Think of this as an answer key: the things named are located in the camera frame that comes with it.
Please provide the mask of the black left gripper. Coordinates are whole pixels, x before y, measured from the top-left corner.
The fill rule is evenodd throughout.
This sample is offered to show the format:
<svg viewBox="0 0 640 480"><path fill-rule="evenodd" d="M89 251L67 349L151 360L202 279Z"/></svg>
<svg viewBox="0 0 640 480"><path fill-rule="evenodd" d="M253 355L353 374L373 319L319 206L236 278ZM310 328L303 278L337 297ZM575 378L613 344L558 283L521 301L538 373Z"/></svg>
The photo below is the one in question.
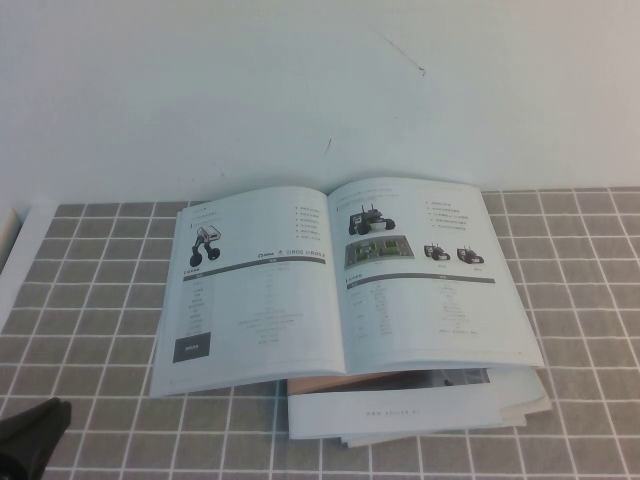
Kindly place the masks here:
<svg viewBox="0 0 640 480"><path fill-rule="evenodd" d="M71 403L54 397L2 420L1 478L41 479L71 417Z"/></svg>

